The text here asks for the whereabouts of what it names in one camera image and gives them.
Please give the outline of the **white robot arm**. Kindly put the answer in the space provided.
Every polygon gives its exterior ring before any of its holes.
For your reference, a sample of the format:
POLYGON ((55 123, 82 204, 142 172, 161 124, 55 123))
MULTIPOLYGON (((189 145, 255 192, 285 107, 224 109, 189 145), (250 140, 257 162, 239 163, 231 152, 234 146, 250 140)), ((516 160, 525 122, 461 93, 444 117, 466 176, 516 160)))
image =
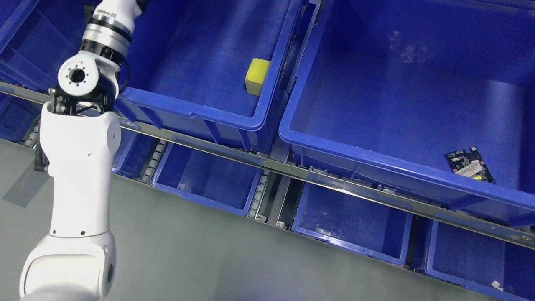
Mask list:
POLYGON ((25 260, 22 301, 99 301, 112 288, 117 255, 110 188, 122 141, 115 101, 135 19, 148 4, 101 1, 78 53, 59 68, 53 100, 42 107, 35 169, 53 179, 51 223, 25 260))

